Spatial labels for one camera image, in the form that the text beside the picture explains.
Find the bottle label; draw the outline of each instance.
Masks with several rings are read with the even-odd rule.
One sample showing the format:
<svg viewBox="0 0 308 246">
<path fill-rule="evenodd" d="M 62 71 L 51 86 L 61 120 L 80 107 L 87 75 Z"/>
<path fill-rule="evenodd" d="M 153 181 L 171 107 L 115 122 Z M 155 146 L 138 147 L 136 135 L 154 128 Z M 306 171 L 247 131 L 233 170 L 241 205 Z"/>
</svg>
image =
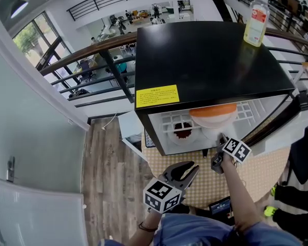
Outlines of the bottle label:
<svg viewBox="0 0 308 246">
<path fill-rule="evenodd" d="M 267 15 L 261 10 L 258 9 L 252 10 L 247 39 L 251 41 L 253 44 L 259 43 L 261 34 L 264 29 L 266 17 Z"/>
</svg>

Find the person's right arm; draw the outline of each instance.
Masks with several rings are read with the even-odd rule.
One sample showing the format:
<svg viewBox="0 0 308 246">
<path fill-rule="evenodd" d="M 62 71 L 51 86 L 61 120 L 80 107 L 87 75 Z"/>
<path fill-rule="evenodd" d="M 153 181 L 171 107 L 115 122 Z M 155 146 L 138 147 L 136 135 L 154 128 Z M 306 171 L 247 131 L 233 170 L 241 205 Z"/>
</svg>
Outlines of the person's right arm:
<svg viewBox="0 0 308 246">
<path fill-rule="evenodd" d="M 260 216 L 227 153 L 224 153 L 221 166 L 225 173 L 230 200 L 232 201 L 236 229 L 244 232 L 260 222 Z"/>
</svg>

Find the window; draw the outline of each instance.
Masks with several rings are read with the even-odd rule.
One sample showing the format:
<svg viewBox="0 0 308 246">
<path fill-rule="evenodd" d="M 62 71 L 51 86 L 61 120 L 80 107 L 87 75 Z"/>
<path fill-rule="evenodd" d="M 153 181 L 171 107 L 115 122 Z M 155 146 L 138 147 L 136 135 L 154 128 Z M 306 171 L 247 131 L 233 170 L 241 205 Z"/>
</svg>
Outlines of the window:
<svg viewBox="0 0 308 246">
<path fill-rule="evenodd" d="M 43 66 L 42 58 L 49 59 L 48 65 L 58 61 L 59 59 L 68 56 L 71 52 L 61 41 L 55 48 L 51 45 L 60 38 L 54 26 L 52 25 L 47 14 L 43 12 L 33 19 L 26 27 L 24 27 L 14 38 L 13 41 L 18 48 L 24 53 L 26 58 L 36 67 L 39 71 L 45 68 Z M 61 79 L 68 75 L 71 75 L 75 69 L 78 68 L 78 63 L 70 64 L 68 67 L 60 68 L 55 72 L 45 76 L 45 79 L 52 83 L 57 79 Z M 80 81 L 76 78 L 69 79 L 62 83 L 56 84 L 54 87 L 60 91 L 66 88 L 74 87 L 79 84 Z"/>
</svg>

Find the fridge top surface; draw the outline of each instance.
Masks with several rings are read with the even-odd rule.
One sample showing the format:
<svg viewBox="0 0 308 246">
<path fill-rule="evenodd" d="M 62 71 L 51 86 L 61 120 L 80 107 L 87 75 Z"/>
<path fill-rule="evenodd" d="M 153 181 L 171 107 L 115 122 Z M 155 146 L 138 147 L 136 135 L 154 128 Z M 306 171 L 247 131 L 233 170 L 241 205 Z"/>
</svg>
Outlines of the fridge top surface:
<svg viewBox="0 0 308 246">
<path fill-rule="evenodd" d="M 135 109 L 157 113 L 291 93 L 295 87 L 279 63 L 264 45 L 246 43 L 244 30 L 228 22 L 139 28 Z M 171 85 L 179 102 L 137 105 L 139 90 Z"/>
</svg>

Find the person's arm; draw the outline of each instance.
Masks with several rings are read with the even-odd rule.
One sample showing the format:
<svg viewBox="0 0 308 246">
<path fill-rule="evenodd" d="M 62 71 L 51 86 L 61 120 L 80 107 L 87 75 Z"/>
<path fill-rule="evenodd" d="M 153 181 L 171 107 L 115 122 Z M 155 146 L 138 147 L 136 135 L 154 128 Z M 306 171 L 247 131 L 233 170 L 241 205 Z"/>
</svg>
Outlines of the person's arm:
<svg viewBox="0 0 308 246">
<path fill-rule="evenodd" d="M 224 153 L 221 166 L 225 173 L 230 200 L 232 201 L 236 229 L 244 232 L 254 224 L 260 222 L 260 216 L 227 153 Z"/>
<path fill-rule="evenodd" d="M 151 210 L 143 222 L 142 227 L 150 230 L 157 229 L 161 218 L 162 214 L 156 212 L 155 210 Z M 153 240 L 154 233 L 155 231 L 148 232 L 138 228 L 135 234 L 130 238 L 127 246 L 148 246 Z"/>
</svg>

